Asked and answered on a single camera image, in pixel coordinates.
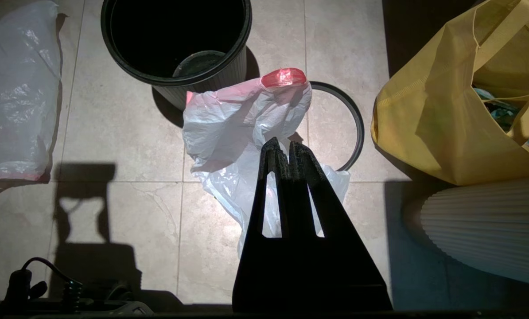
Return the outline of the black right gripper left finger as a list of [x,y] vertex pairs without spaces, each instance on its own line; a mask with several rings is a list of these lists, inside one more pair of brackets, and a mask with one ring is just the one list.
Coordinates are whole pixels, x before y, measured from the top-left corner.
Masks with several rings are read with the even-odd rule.
[[[233,287],[234,311],[289,311],[304,291],[303,245],[312,241],[312,211],[307,182],[290,143],[288,154],[274,137],[263,145],[252,212]],[[273,176],[280,236],[266,237],[267,181]]]

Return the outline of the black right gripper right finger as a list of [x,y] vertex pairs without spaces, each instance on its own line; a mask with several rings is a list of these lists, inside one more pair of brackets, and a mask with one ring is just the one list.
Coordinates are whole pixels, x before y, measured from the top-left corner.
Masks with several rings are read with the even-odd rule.
[[289,169],[289,240],[305,303],[391,311],[386,283],[311,149],[292,142]]

